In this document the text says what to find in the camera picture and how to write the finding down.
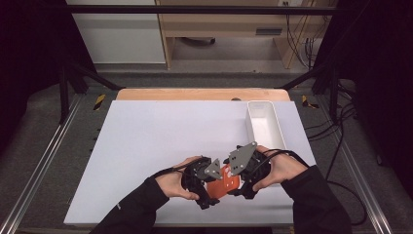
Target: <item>white cabinet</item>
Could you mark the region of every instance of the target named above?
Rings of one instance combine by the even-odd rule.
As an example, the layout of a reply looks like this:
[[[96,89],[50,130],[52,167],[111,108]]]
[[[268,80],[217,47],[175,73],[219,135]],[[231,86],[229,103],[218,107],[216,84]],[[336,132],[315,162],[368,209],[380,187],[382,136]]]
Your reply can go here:
[[[155,5],[153,0],[67,0],[69,5]],[[165,63],[155,14],[73,14],[94,63]]]

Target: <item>white container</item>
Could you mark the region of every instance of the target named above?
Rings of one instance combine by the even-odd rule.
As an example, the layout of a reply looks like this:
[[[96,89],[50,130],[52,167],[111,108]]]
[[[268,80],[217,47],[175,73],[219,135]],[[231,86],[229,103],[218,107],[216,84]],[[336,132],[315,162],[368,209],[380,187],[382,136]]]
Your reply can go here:
[[[270,149],[285,149],[276,109],[270,101],[247,103],[246,130],[250,142],[256,141]]]

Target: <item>white table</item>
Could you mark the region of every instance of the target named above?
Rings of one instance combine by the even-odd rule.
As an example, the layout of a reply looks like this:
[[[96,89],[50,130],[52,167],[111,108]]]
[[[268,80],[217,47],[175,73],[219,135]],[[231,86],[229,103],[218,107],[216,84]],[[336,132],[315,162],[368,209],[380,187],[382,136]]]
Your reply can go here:
[[[287,149],[309,165],[315,159],[292,101],[274,102]],[[222,162],[248,144],[245,101],[115,100],[64,223],[93,226],[153,173],[204,155]],[[292,223],[292,200],[279,186],[253,200],[225,196],[201,210],[172,198],[157,212],[157,226],[271,226]]]

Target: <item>metal bracket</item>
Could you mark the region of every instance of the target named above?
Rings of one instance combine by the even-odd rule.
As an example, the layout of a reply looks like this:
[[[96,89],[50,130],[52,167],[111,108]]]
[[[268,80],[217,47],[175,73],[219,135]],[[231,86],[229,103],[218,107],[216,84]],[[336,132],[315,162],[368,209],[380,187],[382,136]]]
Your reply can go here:
[[[219,159],[215,159],[207,168],[205,173],[208,176],[214,177],[216,179],[222,179],[221,168],[219,166]]]
[[[252,143],[243,146],[237,150],[234,150],[230,153],[229,159],[231,165],[231,172],[233,176],[238,175],[246,168],[256,147],[257,142],[253,141]]]

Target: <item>orange object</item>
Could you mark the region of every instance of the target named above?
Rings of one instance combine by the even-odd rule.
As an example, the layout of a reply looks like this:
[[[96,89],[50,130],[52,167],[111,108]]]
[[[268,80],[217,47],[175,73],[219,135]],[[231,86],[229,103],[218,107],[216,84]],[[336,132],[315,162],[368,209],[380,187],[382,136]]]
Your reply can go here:
[[[206,184],[206,191],[210,198],[219,199],[225,196],[229,191],[238,189],[240,186],[240,176],[231,176],[231,167],[229,164],[221,168],[222,179],[215,180]]]

